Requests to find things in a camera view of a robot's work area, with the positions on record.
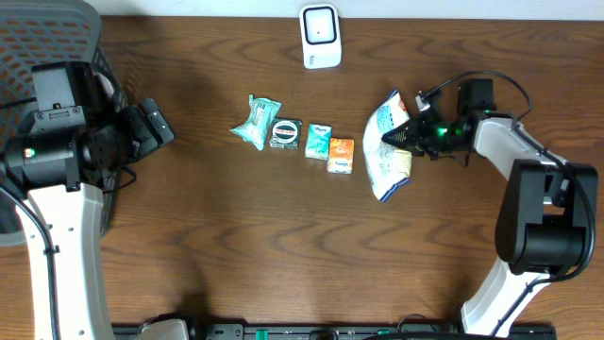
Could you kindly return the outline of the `large white snack bag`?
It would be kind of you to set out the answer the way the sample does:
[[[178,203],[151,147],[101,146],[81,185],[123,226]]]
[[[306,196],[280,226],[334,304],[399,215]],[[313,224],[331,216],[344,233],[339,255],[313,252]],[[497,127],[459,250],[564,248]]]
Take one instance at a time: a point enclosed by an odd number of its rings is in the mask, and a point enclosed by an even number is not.
[[[392,90],[371,114],[362,138],[362,150],[374,196],[386,202],[410,181],[412,156],[382,141],[382,137],[410,119],[398,90]]]

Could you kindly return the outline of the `orange small snack packet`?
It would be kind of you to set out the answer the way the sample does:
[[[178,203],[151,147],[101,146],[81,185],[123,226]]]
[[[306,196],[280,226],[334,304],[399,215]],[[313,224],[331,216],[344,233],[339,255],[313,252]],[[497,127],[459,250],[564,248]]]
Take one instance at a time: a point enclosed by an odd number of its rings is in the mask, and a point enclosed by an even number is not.
[[[328,172],[349,175],[353,170],[353,162],[354,140],[331,138],[327,159]]]

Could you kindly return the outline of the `small teal tissue pack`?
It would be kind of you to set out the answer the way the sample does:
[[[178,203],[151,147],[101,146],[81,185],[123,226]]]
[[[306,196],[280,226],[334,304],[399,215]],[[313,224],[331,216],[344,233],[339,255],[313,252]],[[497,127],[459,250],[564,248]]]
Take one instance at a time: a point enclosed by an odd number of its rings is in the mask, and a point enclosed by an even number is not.
[[[305,157],[326,161],[329,152],[332,127],[318,124],[310,124]]]

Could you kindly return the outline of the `teal snack packet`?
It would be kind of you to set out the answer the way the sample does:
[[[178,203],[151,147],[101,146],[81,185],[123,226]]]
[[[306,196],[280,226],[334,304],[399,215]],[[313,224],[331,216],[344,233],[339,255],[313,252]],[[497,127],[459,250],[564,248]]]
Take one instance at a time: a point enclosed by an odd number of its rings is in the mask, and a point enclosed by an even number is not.
[[[282,104],[268,98],[255,97],[253,94],[249,95],[248,104],[250,113],[247,120],[230,131],[245,142],[251,143],[258,151],[262,151],[269,127],[277,117]]]

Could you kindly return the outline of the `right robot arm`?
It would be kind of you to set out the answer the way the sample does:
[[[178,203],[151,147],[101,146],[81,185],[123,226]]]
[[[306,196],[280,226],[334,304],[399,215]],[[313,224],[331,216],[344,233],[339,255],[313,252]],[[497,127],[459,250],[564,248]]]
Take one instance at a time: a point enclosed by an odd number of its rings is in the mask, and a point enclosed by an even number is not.
[[[581,274],[596,248],[598,173],[551,153],[523,117],[498,110],[496,71],[469,71],[458,82],[457,118],[443,119],[441,85],[415,100],[416,116],[381,136],[383,143],[437,161],[476,153],[506,179],[495,226],[497,258],[461,307],[459,337],[504,339],[540,290]]]

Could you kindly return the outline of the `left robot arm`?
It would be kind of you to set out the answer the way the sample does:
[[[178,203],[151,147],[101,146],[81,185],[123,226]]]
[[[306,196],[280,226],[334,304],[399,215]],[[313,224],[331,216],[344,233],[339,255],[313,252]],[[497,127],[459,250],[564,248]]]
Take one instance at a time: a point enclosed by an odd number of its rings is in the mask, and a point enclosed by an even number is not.
[[[1,189],[27,245],[37,339],[112,339],[100,239],[106,177],[171,143],[151,98],[119,105],[120,86],[84,61],[36,65],[30,131],[8,139]]]

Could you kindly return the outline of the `white barcode scanner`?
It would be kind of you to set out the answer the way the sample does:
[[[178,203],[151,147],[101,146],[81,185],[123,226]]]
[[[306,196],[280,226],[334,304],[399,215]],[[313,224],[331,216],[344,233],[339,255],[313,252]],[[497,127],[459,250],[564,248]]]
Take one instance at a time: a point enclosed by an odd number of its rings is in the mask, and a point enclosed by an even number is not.
[[[299,11],[299,24],[304,66],[338,66],[343,54],[338,10],[331,4],[305,6]]]

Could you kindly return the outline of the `grey plastic mesh basket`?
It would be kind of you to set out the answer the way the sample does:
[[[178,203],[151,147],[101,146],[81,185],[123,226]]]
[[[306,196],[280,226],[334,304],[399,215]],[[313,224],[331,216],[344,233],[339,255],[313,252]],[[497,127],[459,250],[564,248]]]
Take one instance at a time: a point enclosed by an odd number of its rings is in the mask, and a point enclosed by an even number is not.
[[[126,107],[99,43],[100,16],[83,1],[1,4],[1,121],[14,112],[14,136],[3,134],[1,165],[25,136],[52,147],[74,129],[98,130]]]

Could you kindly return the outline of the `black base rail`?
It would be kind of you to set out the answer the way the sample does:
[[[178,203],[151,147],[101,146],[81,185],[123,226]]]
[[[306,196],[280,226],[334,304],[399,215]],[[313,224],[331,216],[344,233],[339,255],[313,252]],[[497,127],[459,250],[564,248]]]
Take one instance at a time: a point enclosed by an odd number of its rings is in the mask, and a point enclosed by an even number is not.
[[[136,339],[142,326],[112,326],[116,339]],[[276,326],[244,324],[209,324],[200,332],[193,331],[192,339],[207,340],[309,340],[309,339],[364,339],[370,336],[395,332],[445,332],[461,333],[454,323],[444,321],[413,320],[395,325],[319,325]],[[552,326],[513,326],[506,339],[556,340],[558,335]]]

